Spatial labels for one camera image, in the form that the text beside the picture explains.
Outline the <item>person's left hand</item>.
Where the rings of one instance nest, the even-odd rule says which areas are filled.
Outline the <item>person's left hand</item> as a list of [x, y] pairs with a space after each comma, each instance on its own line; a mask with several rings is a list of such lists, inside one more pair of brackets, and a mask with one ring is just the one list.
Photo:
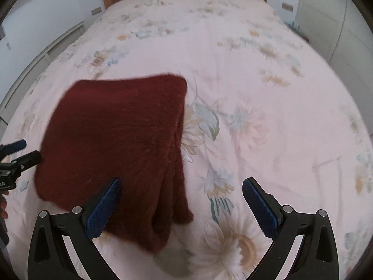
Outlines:
[[9, 195], [8, 191], [3, 191], [1, 192], [1, 196], [0, 196], [0, 214], [3, 219], [8, 218], [8, 213], [6, 211], [6, 207], [7, 207], [6, 196], [8, 195]]

